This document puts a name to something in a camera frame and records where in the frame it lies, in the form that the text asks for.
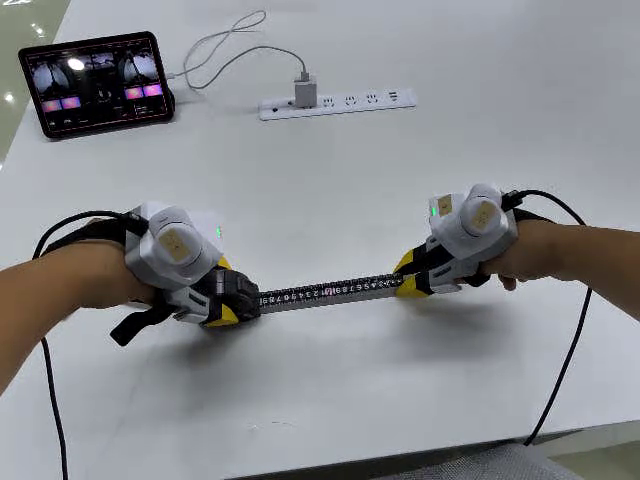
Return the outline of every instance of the hand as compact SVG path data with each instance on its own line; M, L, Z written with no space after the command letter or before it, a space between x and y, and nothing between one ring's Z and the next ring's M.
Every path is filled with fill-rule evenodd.
M85 241L46 255L57 257L61 269L77 280L79 303L85 308L109 308L133 300L151 303L154 289L127 268L122 246L109 241Z
M480 266L486 275L497 273L504 288L512 291L516 281L526 282L544 277L567 280L562 275L562 254L559 240L563 225L543 220L518 223L518 240L502 255Z

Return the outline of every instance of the tablet screen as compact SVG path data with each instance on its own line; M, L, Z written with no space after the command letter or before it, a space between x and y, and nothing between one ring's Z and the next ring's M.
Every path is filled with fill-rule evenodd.
M34 102L39 102L51 133L172 113L149 38L55 47L24 57L37 95Z

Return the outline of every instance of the electrical outlet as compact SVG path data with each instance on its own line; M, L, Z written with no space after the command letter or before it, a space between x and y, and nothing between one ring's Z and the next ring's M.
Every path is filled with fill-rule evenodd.
M410 88L368 90L358 94L318 95L318 106L313 108L296 108L292 98L283 98L262 102L260 104L260 120L367 112L415 107L416 105L416 95Z

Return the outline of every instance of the tablet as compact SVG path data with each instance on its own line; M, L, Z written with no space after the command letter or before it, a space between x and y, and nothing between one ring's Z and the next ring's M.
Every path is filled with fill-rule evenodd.
M173 116L158 43L150 32L29 47L18 57L49 138Z

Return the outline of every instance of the black cable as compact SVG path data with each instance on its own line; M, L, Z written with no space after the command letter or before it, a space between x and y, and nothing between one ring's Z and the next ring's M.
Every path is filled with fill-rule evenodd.
M544 197L548 200L551 200L558 206L560 206L564 211L566 211L569 215L573 217L573 219L578 222L580 225L586 225L584 220L578 215L569 205L564 203L555 195L552 195L547 192L543 192L542 190L522 190L521 192L516 193L513 197L516 200L522 200L524 197L528 196L536 196L536 197ZM587 316L587 310L589 308L589 302L591 301L591 294L593 290L591 288L587 288L587 293L584 296L584 302L582 303L582 310L580 311L580 317L578 319L578 326L576 328L576 333L573 335L573 340L571 341L571 346L569 347L569 351L567 352L566 357L564 358L564 362L562 363L562 368L560 369L560 373L558 374L558 378L556 379L556 383L553 386L553 390L551 395L549 396L549 400L547 400L547 404L542 411L542 415L540 415L540 419L536 424L535 428L531 432L531 435L524 441L525 446L531 445L531 443L536 439L540 429L544 425L547 416L549 415L549 411L553 406L553 403L556 400L556 396L558 395L558 391L560 390L560 386L562 385L562 381L564 380L564 376L567 373L567 369L569 368L569 364L571 363L571 359L573 358L573 354L576 350L576 346L578 345L578 341L580 340L580 335L582 334L582 328L584 327L584 319Z
M72 215L71 217L65 218L64 220L56 223L53 227L47 230L44 235L40 238L38 242L38 246L33 252L33 260L39 258L42 254L42 249L44 245L47 243L47 240L51 235L53 235L57 230L62 227L73 223L77 220L82 220L83 218L91 218L91 217L111 217L121 219L125 217L125 215L117 212L112 212L109 210L91 210L88 212L78 213L77 215ZM40 340L40 344L42 345L42 353L44 353L44 366L47 371L47 384L49 385L49 398L51 400L51 410L53 410L53 419L56 422L56 430L58 432L58 442L60 443L60 467L62 469L62 480L69 479L69 472L67 470L67 443L64 439L64 430L62 429L62 420L60 419L60 410L58 409L58 399L56 397L56 386L53 382L53 366L51 364L51 352L49 351L49 343L47 342L47 338L43 337Z

